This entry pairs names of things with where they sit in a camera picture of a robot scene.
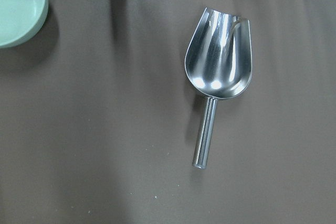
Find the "steel ice scoop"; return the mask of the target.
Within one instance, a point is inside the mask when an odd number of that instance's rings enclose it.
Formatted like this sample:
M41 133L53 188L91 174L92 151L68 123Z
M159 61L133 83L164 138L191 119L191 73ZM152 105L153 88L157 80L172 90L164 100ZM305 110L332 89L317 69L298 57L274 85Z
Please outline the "steel ice scoop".
M206 98L192 165L207 166L217 103L243 93L251 82L250 21L205 8L184 60L186 76Z

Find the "mint green bowl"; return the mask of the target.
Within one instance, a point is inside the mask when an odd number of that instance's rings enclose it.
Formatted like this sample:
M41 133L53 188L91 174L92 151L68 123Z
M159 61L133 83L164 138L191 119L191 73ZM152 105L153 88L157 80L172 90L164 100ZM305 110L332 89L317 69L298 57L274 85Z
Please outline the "mint green bowl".
M18 46L42 28L48 0L1 0L1 48Z

